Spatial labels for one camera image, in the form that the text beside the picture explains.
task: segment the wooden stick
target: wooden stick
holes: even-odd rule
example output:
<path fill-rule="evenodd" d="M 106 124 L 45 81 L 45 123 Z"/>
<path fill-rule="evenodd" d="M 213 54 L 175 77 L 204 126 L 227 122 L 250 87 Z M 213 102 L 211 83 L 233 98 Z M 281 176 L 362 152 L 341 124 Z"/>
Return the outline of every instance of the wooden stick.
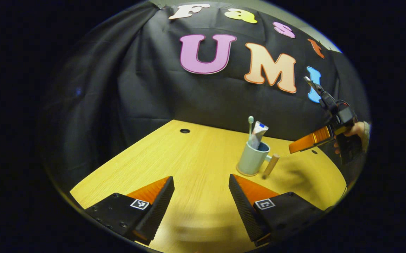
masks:
<path fill-rule="evenodd" d="M 269 165 L 267 165 L 266 170 L 264 170 L 264 174 L 262 175 L 262 179 L 265 179 L 266 176 L 270 175 L 270 172 L 272 172 L 273 168 L 275 168 L 276 162 L 280 158 L 279 155 L 273 154 L 272 159 L 270 159 Z"/>

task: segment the wooden table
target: wooden table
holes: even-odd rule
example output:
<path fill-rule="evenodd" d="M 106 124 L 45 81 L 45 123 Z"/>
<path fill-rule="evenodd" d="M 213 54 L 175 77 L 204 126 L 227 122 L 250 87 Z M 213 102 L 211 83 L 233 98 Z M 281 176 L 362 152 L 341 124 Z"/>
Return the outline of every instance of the wooden table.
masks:
<path fill-rule="evenodd" d="M 189 129 L 190 133 L 181 133 Z M 108 195 L 128 194 L 166 176 L 175 192 L 150 248 L 161 252 L 245 252 L 255 249 L 228 188 L 240 175 L 247 133 L 172 120 L 102 165 L 70 193 L 88 208 Z M 325 210 L 343 195 L 346 183 L 334 163 L 317 147 L 289 154 L 291 141 L 264 137 L 280 159 L 267 179 L 245 177 L 280 194 L 293 191 Z"/>

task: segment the textured grip surface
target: textured grip surface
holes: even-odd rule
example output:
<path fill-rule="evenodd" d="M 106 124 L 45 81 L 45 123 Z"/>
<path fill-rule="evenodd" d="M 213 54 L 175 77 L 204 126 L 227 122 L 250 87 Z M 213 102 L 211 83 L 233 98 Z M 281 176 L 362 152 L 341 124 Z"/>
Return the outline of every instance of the textured grip surface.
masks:
<path fill-rule="evenodd" d="M 230 175 L 229 188 L 250 240 L 255 241 L 268 234 L 268 229 L 264 227 L 261 218 L 250 205 L 247 197 L 232 174 Z"/>
<path fill-rule="evenodd" d="M 135 228 L 135 231 L 147 238 L 147 241 L 142 240 L 142 238 L 136 238 L 136 240 L 149 245 L 150 241 L 155 238 L 156 231 L 158 231 L 158 227 L 166 213 L 174 190 L 173 177 L 170 177 L 153 202 L 150 211 L 140 220 Z"/>

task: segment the toothpaste tube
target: toothpaste tube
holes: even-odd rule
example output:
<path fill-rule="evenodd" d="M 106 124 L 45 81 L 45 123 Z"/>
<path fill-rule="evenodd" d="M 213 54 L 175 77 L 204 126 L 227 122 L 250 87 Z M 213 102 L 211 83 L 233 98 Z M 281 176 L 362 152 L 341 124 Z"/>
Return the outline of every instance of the toothpaste tube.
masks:
<path fill-rule="evenodd" d="M 262 136 L 269 129 L 268 126 L 256 121 L 255 128 L 253 129 L 250 138 L 248 139 L 248 144 L 254 149 L 258 149 L 261 143 Z"/>

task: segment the human hand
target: human hand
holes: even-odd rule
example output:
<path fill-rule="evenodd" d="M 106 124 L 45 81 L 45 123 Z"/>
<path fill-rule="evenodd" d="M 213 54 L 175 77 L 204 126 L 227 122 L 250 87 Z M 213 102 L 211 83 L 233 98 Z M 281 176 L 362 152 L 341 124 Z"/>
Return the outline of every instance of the human hand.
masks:
<path fill-rule="evenodd" d="M 358 135 L 359 138 L 361 138 L 361 141 L 364 142 L 364 137 L 365 137 L 365 123 L 360 121 L 356 122 L 354 126 L 349 130 L 343 133 L 344 136 L 352 136 L 352 135 Z M 334 147 L 336 148 L 336 154 L 340 154 L 341 151 L 339 149 L 339 144 L 337 141 L 334 141 Z"/>

